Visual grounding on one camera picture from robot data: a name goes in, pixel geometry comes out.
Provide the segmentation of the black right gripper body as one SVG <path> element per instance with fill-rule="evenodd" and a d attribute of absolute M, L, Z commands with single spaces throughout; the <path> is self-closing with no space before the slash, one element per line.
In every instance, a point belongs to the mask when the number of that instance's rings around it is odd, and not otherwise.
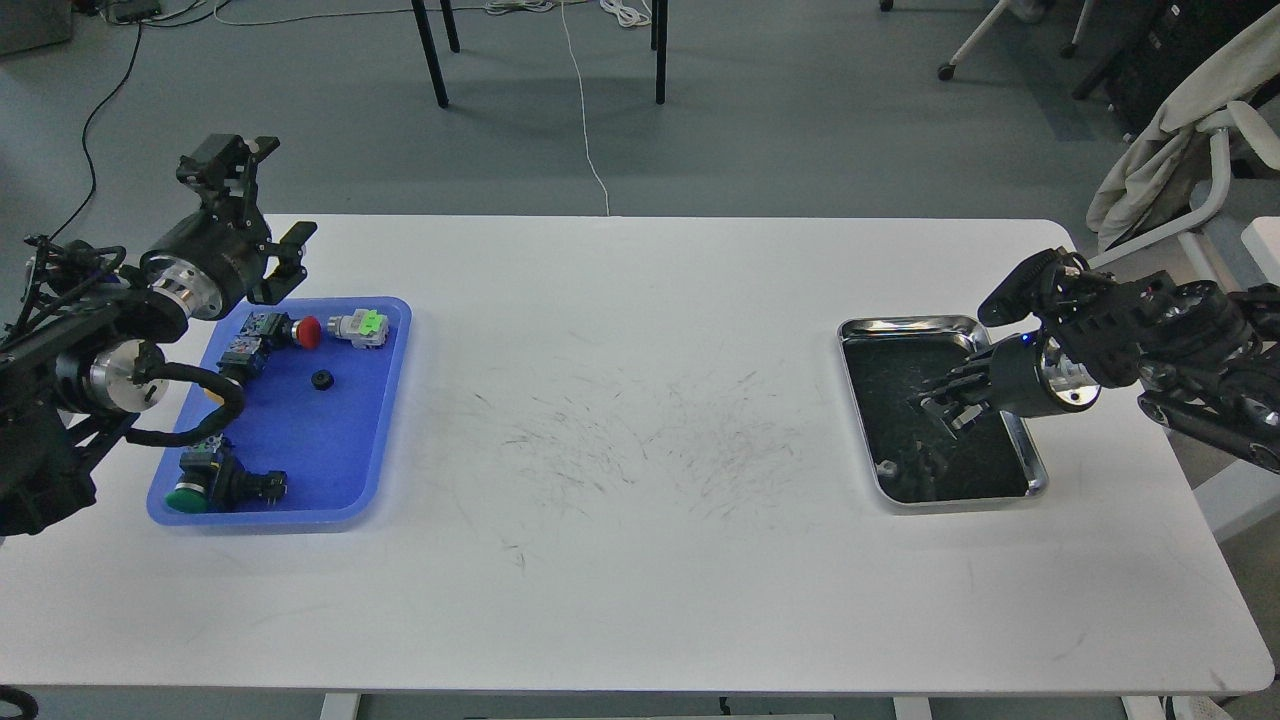
<path fill-rule="evenodd" d="M 1015 334 L 996 343 L 988 379 L 987 406 L 1015 416 L 1083 413 L 1101 396 L 1084 365 L 1046 334 Z"/>

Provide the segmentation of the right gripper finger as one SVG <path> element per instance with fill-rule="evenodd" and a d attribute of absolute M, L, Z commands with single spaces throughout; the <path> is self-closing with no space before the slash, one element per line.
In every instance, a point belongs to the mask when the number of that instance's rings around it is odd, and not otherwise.
<path fill-rule="evenodd" d="M 948 433 L 969 433 L 1001 410 L 986 396 L 915 393 L 911 402 Z"/>
<path fill-rule="evenodd" d="M 992 391 L 989 363 L 964 363 L 927 380 L 920 398 L 933 401 L 986 401 Z"/>

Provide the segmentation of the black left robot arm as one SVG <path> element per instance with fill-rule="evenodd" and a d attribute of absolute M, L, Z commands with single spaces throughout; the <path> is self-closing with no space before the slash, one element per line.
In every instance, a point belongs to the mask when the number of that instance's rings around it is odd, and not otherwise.
<path fill-rule="evenodd" d="M 180 447 L 244 410 L 242 380 L 169 361 L 192 320 L 242 301 L 276 305 L 306 278 L 312 222 L 274 240 L 259 208 L 259 167 L 279 138 L 211 135 L 180 158 L 198 196 L 140 263 L 120 246 L 38 234 L 20 315 L 3 340 L 4 537 L 35 536 L 96 501 L 93 469 L 119 442 Z"/>

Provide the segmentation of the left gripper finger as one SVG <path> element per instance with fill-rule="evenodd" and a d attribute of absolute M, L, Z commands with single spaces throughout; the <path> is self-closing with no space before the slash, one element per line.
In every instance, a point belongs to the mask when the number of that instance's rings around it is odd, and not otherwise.
<path fill-rule="evenodd" d="M 275 266 L 248 287 L 251 304 L 275 306 L 298 288 L 308 274 L 303 265 L 305 245 L 316 231 L 315 222 L 297 222 L 279 242 L 259 243 L 259 256 L 264 261 L 274 259 Z"/>
<path fill-rule="evenodd" d="M 210 135 L 179 158 L 175 178 L 197 195 L 204 214 L 232 225 L 259 225 L 259 165 L 279 146 L 275 136 L 247 141 L 239 135 Z"/>

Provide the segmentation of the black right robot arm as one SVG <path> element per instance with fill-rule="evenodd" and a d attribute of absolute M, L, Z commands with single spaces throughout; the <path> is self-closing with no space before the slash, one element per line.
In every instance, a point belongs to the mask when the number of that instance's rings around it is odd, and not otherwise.
<path fill-rule="evenodd" d="M 1143 414 L 1267 471 L 1277 470 L 1277 287 L 1228 292 L 1166 272 L 1119 281 L 1078 252 L 1019 263 L 980 304 L 986 327 L 1036 331 L 970 354 L 923 384 L 922 409 L 952 436 L 982 416 L 1060 416 L 1103 389 L 1139 386 Z"/>

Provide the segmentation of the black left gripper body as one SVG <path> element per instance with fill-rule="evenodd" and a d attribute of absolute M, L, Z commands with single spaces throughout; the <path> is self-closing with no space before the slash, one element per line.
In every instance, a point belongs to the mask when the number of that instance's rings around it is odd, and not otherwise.
<path fill-rule="evenodd" d="M 229 211 L 195 211 L 140 259 L 151 290 L 174 300 L 188 318 L 219 320 L 244 299 L 266 266 L 271 232 L 260 211 L 234 222 Z"/>

